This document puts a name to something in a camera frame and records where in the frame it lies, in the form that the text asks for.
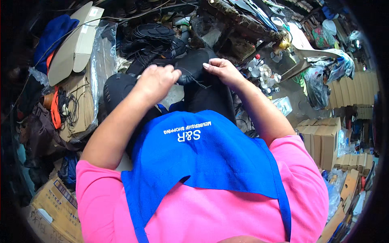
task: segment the blue cloth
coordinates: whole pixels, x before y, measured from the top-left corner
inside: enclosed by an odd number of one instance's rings
[[[290,241],[289,201],[273,155],[262,139],[247,137],[224,116],[205,110],[155,118],[139,135],[132,161],[133,170],[123,171],[121,179],[139,242],[148,242],[145,226],[179,181],[278,199]]]
[[[69,15],[61,15],[52,19],[45,27],[42,36],[39,39],[39,44],[34,53],[34,64],[36,69],[44,74],[47,74],[46,60],[47,57],[61,44],[65,37],[57,41],[70,30],[77,27],[80,21],[71,19]]]

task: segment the orange strap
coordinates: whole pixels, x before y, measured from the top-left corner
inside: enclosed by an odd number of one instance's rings
[[[54,52],[55,50],[47,57],[46,60],[47,74],[49,74],[49,67],[50,67],[51,59],[53,59]]]
[[[53,101],[51,102],[51,119],[56,129],[61,128],[61,117],[58,111],[58,86],[55,86]]]

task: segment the white bottle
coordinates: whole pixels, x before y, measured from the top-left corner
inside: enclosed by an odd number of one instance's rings
[[[259,67],[263,64],[263,60],[260,60],[260,58],[261,56],[259,54],[256,54],[253,60],[249,61],[246,64],[246,69],[250,71],[250,76],[254,78],[258,78],[259,75],[261,74]]]

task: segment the shoe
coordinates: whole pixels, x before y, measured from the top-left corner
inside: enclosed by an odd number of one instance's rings
[[[126,10],[126,13],[128,15],[131,15],[131,14],[134,14],[137,12],[138,8],[137,8],[137,5],[135,4],[135,1],[134,0],[129,0],[126,2],[126,6],[125,6],[125,10]]]
[[[124,19],[126,17],[126,11],[124,9],[118,9],[111,17]]]
[[[146,0],[139,0],[137,4],[141,12],[147,12],[151,10],[149,2],[147,2]]]

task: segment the plastic bag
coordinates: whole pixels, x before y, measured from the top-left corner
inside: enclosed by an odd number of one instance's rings
[[[117,73],[116,67],[116,29],[117,23],[100,20],[96,27],[95,40],[93,42],[90,57],[91,90],[93,98],[94,119],[86,131],[76,134],[70,143],[80,142],[98,126],[97,114],[99,105],[104,104],[103,88],[107,79]]]
[[[346,180],[347,171],[343,172],[342,169],[332,168],[332,170],[328,173],[328,179],[331,180],[334,175],[337,176],[337,179],[332,185],[334,185],[336,190],[340,192],[343,188],[344,181]]]
[[[35,68],[29,67],[28,72],[30,75],[33,75],[34,78],[40,82],[41,85],[44,85],[45,87],[50,86],[49,85],[49,79],[46,74],[36,70]]]
[[[349,153],[349,143],[346,137],[346,129],[338,132],[338,157]]]
[[[58,171],[58,177],[70,191],[75,191],[75,167],[77,165],[77,153],[69,152],[62,160],[61,169]]]
[[[287,116],[292,112],[292,105],[289,101],[289,97],[272,100],[272,103],[282,112],[284,116]]]
[[[334,185],[331,185],[328,183],[328,181],[324,180],[327,186],[328,190],[328,199],[329,199],[329,205],[328,205],[328,217],[327,222],[334,216],[336,210],[338,209],[338,205],[340,202],[340,193],[336,189]]]
[[[308,101],[315,110],[328,106],[328,97],[331,94],[328,86],[323,83],[323,70],[322,66],[313,66],[304,75]]]
[[[312,35],[318,48],[324,50],[327,48],[335,47],[335,37],[330,33],[330,31],[323,29],[323,27],[320,26],[316,29],[313,29]]]
[[[335,26],[334,21],[326,19],[323,21],[322,26],[331,35],[336,35],[336,26]]]

